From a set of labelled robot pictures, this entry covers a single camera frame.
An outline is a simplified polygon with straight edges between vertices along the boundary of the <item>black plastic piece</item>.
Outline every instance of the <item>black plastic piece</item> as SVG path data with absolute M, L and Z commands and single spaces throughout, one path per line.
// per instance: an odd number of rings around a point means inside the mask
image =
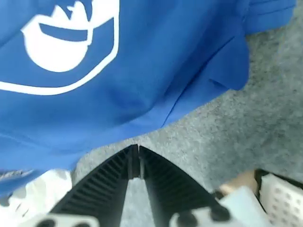
M 133 152 L 138 152 L 137 145 L 123 149 L 96 167 L 51 213 L 93 216 L 101 226 L 119 227 L 128 179 L 133 178 L 133 171 L 129 171 Z
M 217 205 L 197 181 L 155 152 L 140 147 L 146 167 L 146 187 L 156 227 L 168 227 L 174 213 Z
M 156 227 L 168 227 L 174 213 L 218 205 L 176 165 L 145 147 L 131 145 L 91 171 L 51 213 L 93 216 L 100 226 L 119 227 L 128 181 L 137 177 L 146 182 Z

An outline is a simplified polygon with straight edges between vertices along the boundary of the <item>blue shirt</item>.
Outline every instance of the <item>blue shirt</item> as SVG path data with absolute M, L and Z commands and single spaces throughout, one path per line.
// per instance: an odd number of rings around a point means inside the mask
M 249 74 L 245 35 L 295 0 L 3 0 L 0 169 L 8 194 L 93 148 L 179 119 Z

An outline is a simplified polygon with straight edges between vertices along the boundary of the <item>shoe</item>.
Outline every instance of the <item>shoe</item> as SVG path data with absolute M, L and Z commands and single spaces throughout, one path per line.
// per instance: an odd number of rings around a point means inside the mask
M 71 190 L 71 173 L 50 170 L 11 196 L 0 199 L 1 225 L 17 227 L 38 214 L 48 213 Z

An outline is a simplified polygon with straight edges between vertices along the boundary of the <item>black bolt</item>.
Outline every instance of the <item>black bolt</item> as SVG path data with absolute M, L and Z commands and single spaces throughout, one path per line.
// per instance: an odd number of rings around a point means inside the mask
M 37 227 L 55 227 L 56 223 L 54 220 L 52 219 L 46 219 L 41 221 Z
M 210 216 L 212 218 L 213 221 L 228 221 L 229 219 L 231 219 L 231 215 L 229 213 L 229 211 L 221 206 L 221 205 L 216 205 L 211 207 L 211 213 Z
M 80 223 L 80 224 L 75 225 L 75 227 L 90 227 L 90 225 L 87 223 Z
M 183 211 L 179 213 L 177 224 L 178 227 L 197 227 L 198 221 L 191 211 Z

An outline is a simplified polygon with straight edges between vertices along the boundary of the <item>gray floor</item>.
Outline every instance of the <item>gray floor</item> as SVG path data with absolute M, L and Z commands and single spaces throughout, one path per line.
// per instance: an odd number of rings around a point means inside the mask
M 75 180 L 139 143 L 208 190 L 256 167 L 303 181 L 302 12 L 298 0 L 290 25 L 247 38 L 250 80 L 243 91 L 229 91 L 162 130 L 92 151 L 79 162 Z M 121 226 L 154 226 L 144 184 L 134 181 L 129 188 Z

